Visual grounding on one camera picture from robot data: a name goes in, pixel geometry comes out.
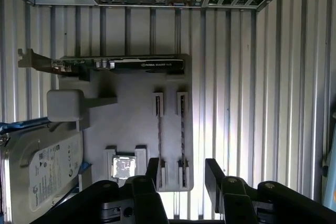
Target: hard drive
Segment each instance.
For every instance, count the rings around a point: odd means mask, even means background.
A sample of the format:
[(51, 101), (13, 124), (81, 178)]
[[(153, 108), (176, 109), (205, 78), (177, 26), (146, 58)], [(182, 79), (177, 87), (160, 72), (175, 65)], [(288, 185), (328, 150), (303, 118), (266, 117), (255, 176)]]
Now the hard drive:
[(82, 132), (75, 123), (47, 123), (1, 137), (4, 221), (30, 223), (78, 183)]

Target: metal screw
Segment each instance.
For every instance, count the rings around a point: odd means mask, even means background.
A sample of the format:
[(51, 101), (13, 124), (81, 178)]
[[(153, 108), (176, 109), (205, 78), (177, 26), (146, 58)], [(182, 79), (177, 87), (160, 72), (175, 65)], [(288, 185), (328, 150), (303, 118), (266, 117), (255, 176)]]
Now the metal screw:
[(265, 186), (269, 189), (273, 189), (275, 187), (275, 185), (273, 185), (271, 183), (266, 183)]
[(236, 180), (235, 178), (229, 178), (228, 181), (229, 181), (230, 183), (235, 183), (235, 182), (237, 182), (237, 180)]

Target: corrugated metal wall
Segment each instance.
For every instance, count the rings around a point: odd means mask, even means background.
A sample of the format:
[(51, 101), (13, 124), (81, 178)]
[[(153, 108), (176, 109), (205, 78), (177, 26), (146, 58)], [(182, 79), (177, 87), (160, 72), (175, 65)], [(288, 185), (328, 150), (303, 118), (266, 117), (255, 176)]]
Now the corrugated metal wall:
[(17, 68), (17, 49), (64, 55), (193, 57), (195, 188), (162, 194), (169, 218), (218, 218), (204, 159), (250, 185), (277, 180), (320, 199), (336, 96), (336, 0), (274, 0), (262, 12), (31, 7), (0, 0), (0, 119), (46, 115), (47, 73)]

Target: hard drive label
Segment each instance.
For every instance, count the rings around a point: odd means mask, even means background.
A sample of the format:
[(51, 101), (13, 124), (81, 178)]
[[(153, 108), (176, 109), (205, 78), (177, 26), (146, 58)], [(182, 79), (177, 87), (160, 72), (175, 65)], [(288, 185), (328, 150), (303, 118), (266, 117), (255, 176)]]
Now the hard drive label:
[(29, 203), (36, 211), (52, 199), (79, 171), (80, 140), (72, 137), (35, 153), (29, 166)]

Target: seagate hard drive label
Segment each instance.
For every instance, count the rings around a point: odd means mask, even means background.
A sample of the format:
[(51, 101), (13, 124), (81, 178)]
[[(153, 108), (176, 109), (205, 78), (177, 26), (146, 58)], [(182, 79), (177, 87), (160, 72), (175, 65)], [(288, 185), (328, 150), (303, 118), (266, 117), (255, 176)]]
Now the seagate hard drive label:
[(78, 174), (80, 139), (71, 137), (35, 153), (29, 166), (30, 209), (36, 211)]

